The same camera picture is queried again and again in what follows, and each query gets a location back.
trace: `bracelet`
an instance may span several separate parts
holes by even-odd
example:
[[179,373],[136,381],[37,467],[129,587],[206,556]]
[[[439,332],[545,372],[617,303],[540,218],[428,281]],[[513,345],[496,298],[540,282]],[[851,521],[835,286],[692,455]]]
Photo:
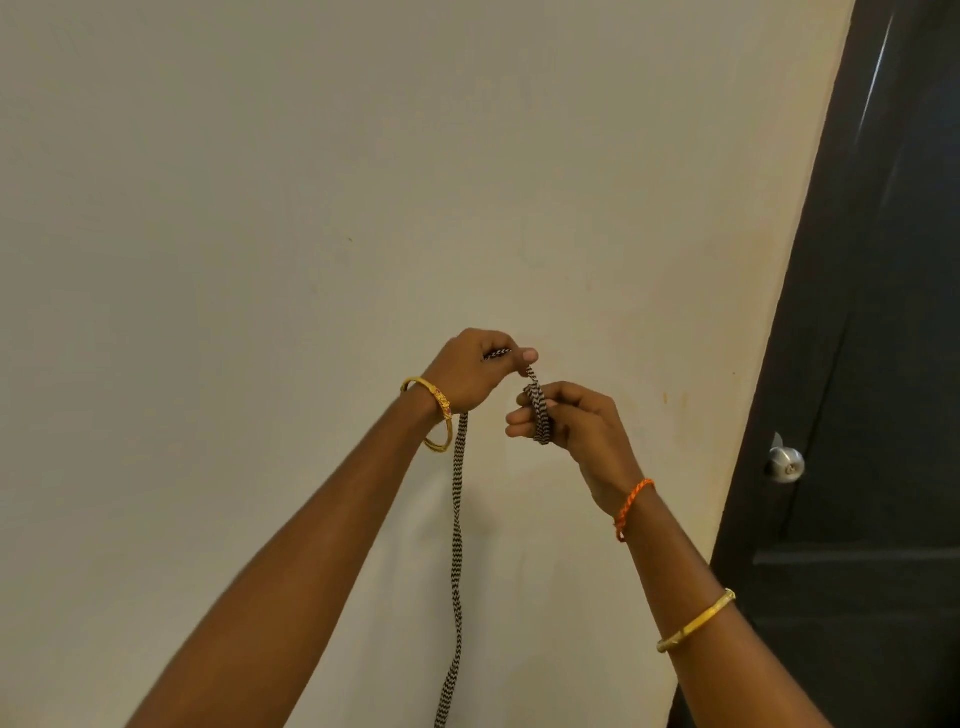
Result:
[[433,386],[433,384],[428,382],[426,379],[420,378],[419,376],[411,376],[409,379],[406,379],[400,385],[400,393],[406,392],[410,385],[414,382],[417,384],[422,384],[427,388],[427,390],[429,390],[430,394],[433,395],[433,398],[437,401],[437,404],[439,404],[440,408],[444,411],[444,420],[446,421],[445,445],[437,445],[437,443],[432,442],[429,437],[425,438],[423,443],[434,452],[446,452],[450,449],[450,443],[453,442],[453,411],[450,409],[450,400],[444,397],[444,393]]
[[650,478],[637,483],[636,487],[627,496],[627,502],[624,503],[623,508],[620,509],[620,515],[613,521],[613,527],[616,529],[616,540],[621,544],[627,540],[627,537],[623,535],[623,529],[627,527],[627,514],[630,513],[630,509],[633,507],[636,497],[640,495],[640,491],[648,485],[656,487],[654,481]]
[[723,608],[730,604],[734,599],[736,599],[736,594],[734,594],[730,589],[725,590],[724,595],[717,599],[716,604],[707,609],[702,615],[680,630],[680,632],[675,634],[673,637],[668,637],[666,640],[660,640],[657,643],[657,651],[661,655],[664,652],[669,652],[678,644],[682,643],[687,637],[704,626],[711,619],[720,614]]

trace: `door knob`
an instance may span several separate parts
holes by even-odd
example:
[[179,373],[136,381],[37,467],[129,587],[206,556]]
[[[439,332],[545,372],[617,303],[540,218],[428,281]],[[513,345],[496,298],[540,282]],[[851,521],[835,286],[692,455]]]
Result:
[[767,460],[766,474],[775,483],[796,483],[804,475],[806,463],[803,454],[793,448],[785,448],[780,436],[774,440]]

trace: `wall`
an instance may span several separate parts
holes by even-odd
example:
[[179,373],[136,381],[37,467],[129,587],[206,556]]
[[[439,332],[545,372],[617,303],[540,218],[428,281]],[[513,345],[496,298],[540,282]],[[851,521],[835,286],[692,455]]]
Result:
[[[614,395],[709,553],[850,4],[0,2],[0,724],[121,724],[465,326]],[[662,725],[629,555],[502,436],[519,388],[471,419],[451,724]],[[291,725],[432,720],[450,468]]]

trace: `door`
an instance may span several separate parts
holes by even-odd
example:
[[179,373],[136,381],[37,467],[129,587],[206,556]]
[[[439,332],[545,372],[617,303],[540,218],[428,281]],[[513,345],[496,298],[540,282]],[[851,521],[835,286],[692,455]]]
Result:
[[854,10],[713,567],[837,728],[960,725],[960,0]]

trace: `black and white rope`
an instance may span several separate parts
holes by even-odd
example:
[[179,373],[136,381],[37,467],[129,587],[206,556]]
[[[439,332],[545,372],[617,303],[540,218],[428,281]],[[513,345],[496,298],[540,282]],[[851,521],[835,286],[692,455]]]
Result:
[[[498,349],[490,352],[485,359],[498,359],[510,353],[509,349]],[[524,388],[527,397],[534,407],[536,415],[536,434],[534,439],[541,445],[549,445],[553,437],[553,421],[547,416],[546,398],[540,389],[540,383],[534,371],[527,367],[526,375],[530,383]],[[446,673],[444,689],[440,693],[440,705],[437,707],[437,717],[433,722],[434,728],[444,728],[446,719],[450,715],[450,705],[453,702],[453,689],[457,687],[457,676],[460,674],[460,656],[464,648],[464,610],[460,603],[460,575],[464,570],[464,536],[460,530],[460,502],[464,492],[464,453],[467,451],[468,415],[465,412],[460,416],[457,426],[457,442],[453,448],[453,558],[450,563],[450,582],[453,587],[453,620],[457,625],[457,647],[453,654],[453,662]]]

